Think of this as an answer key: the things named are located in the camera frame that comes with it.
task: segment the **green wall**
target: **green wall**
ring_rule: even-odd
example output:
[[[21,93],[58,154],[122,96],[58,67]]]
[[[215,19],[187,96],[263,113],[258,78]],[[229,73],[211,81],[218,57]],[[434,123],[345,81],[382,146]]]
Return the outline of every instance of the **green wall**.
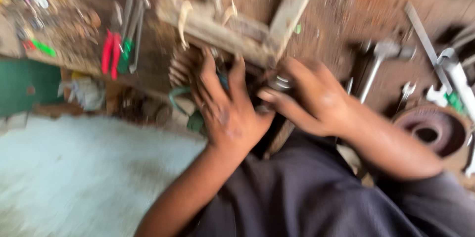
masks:
[[[29,111],[34,104],[64,101],[57,96],[59,67],[32,60],[0,59],[0,117]]]

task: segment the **workbench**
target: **workbench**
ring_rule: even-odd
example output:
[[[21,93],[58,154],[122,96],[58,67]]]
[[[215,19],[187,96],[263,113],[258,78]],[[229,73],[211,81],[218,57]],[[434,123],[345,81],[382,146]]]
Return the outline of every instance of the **workbench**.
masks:
[[[50,57],[39,51],[27,51],[32,60],[53,64],[62,68],[81,71],[93,76],[102,75],[100,58],[105,28],[109,25],[114,0],[49,0],[57,12],[51,12],[57,25],[47,25],[43,31],[34,31],[34,37],[56,49],[57,56]],[[125,0],[117,0],[122,5]],[[222,0],[223,5],[231,0]],[[257,21],[269,23],[280,0],[233,0],[240,14]],[[401,44],[419,45],[413,34],[403,6],[407,0],[310,0],[300,19],[301,32],[294,34],[285,56],[300,60],[312,67],[315,61],[323,61],[338,80],[355,77],[358,89],[358,72],[366,62],[355,58],[349,43],[362,40],[393,39]],[[475,19],[473,0],[409,0],[418,10],[427,33],[435,38],[452,23],[471,23]],[[158,20],[154,13],[156,0],[151,0],[152,9],[146,12],[138,70],[134,74],[119,76],[118,81],[145,91],[166,94],[170,90],[168,66],[178,37],[174,27]],[[72,22],[77,19],[75,8],[93,9],[101,18],[98,28],[98,45],[81,38],[74,31]],[[4,10],[0,52],[7,57],[21,57],[20,44],[12,24],[16,13]],[[418,83],[414,95],[423,89],[437,85],[437,78],[419,48],[412,62],[386,62],[379,70],[367,105],[391,116],[393,105],[401,95],[401,85],[407,81]]]

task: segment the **left hand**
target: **left hand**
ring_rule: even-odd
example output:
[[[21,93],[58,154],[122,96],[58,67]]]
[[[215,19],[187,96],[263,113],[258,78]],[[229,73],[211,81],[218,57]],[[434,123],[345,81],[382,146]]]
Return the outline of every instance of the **left hand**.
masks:
[[[229,72],[229,91],[216,75],[216,64],[209,48],[202,50],[203,64],[191,81],[191,94],[201,111],[208,131],[208,147],[223,152],[238,152],[244,157],[264,136],[275,112],[256,113],[246,90],[244,58],[236,56]]]

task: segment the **pliers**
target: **pliers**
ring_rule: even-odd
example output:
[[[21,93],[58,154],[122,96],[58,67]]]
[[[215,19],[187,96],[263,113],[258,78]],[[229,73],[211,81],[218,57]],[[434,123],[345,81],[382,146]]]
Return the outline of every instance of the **pliers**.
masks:
[[[111,77],[113,80],[117,79],[117,64],[122,54],[122,39],[120,36],[120,28],[122,25],[122,8],[118,2],[114,2],[114,10],[112,13],[111,26],[107,29],[107,38],[104,42],[102,50],[102,73],[107,74],[109,67],[111,67]],[[112,66],[110,65],[110,58],[112,53]]]

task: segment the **gray floor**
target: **gray floor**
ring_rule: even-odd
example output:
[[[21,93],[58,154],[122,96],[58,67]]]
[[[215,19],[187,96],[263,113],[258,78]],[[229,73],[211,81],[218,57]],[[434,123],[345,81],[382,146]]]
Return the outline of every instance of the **gray floor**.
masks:
[[[204,140],[104,117],[30,117],[0,137],[0,237],[131,236]]]

